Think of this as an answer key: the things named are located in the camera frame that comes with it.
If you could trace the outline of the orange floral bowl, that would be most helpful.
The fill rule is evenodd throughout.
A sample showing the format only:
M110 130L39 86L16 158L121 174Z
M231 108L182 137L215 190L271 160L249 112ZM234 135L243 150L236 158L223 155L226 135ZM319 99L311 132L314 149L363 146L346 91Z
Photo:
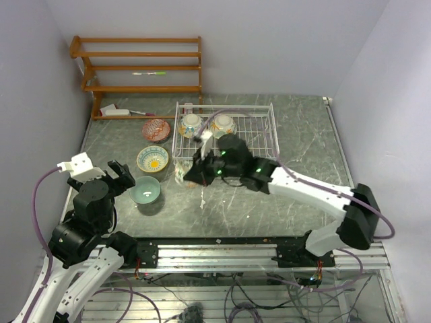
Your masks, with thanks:
M175 164L175 181L178 185L183 188L194 188L197 186L194 182L187 181L184 179L185 174L191 169L193 163L189 160L177 161Z
M227 114L217 115L210 123L210 131L213 137L219 139L226 134L236 134L237 126L234 119Z
M184 138L191 139L203 125L203 119L198 114L186 114L182 117L179 126L179 134Z

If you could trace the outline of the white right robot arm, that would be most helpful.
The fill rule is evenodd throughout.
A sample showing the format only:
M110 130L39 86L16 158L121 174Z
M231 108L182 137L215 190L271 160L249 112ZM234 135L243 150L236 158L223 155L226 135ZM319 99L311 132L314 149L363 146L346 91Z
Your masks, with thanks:
M304 243L296 251L304 266L312 266L332 249L367 250L373 243L380 209L367 185L337 186L294 173L278 161L253 156L245 141L233 134L218 139L219 155L210 147L213 136L209 131L194 140L199 148L184 180L208 186L217 177L237 178L251 191L286 196L334 218L329 225L304 235Z

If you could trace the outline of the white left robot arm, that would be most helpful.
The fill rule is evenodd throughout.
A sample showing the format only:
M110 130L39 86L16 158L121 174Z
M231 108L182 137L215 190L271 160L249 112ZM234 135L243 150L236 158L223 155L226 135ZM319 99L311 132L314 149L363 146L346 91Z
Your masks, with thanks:
M126 164L112 160L108 167L116 178L81 153L42 175L69 173L67 183L77 195L73 210L54 228L48 242L32 211L34 231L46 256L15 322L74 322L111 274L136 262L137 240L111 231L117 223L114 200L134 187L135 179Z

